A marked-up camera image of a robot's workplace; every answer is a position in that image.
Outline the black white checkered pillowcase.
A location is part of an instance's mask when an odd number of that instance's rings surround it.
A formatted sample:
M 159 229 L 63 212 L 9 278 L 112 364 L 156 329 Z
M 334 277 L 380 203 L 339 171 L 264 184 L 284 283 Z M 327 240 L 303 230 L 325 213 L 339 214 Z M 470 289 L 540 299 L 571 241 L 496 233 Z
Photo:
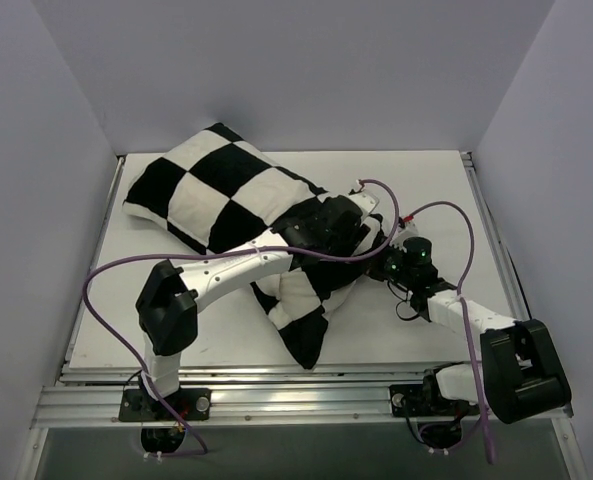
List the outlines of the black white checkered pillowcase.
M 246 244 L 284 218 L 311 215 L 331 196 L 216 123 L 148 164 L 132 180 L 123 210 L 205 255 Z M 362 273 L 358 263 L 307 258 L 301 268 L 252 283 L 301 367 L 316 365 L 330 317 Z

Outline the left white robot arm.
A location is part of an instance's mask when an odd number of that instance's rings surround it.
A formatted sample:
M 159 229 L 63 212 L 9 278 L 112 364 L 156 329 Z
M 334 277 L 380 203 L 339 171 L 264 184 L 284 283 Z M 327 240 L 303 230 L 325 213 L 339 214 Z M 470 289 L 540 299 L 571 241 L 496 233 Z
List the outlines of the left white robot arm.
M 385 240 L 383 218 L 354 195 L 199 202 L 169 230 L 198 253 L 183 266 L 157 263 L 136 309 L 145 338 L 142 408 L 155 419 L 178 405 L 182 352 L 198 336 L 197 316 L 251 286 L 293 359 L 319 359 L 330 315 L 347 299 L 363 263 Z

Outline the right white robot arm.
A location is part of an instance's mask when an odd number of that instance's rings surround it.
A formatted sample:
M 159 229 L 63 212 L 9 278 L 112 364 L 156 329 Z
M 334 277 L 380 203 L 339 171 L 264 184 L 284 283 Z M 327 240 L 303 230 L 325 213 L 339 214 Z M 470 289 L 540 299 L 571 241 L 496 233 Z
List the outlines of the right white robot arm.
M 405 292 L 416 318 L 473 343 L 474 358 L 427 370 L 420 400 L 431 412 L 457 411 L 483 399 L 505 424 L 564 407 L 572 391 L 546 325 L 520 321 L 465 299 L 440 277 L 432 244 L 410 237 L 370 265 L 370 278 Z

